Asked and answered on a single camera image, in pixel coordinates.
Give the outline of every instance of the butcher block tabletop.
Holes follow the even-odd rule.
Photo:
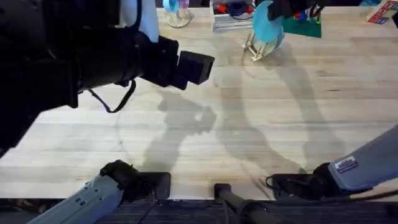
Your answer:
[[[175,29],[159,9],[161,35],[215,58],[210,79],[185,91],[137,80],[116,114],[89,93],[75,110],[42,113],[0,159],[0,198],[67,198],[121,159],[170,172],[170,198],[209,199],[215,183],[230,183],[243,198],[273,199],[264,177],[312,173],[398,123],[398,29],[366,22],[370,10],[327,7],[321,39],[286,34],[253,62],[241,49],[250,30],[213,33],[207,8]],[[126,91],[97,93],[115,108]],[[367,194],[396,188],[393,180]]]

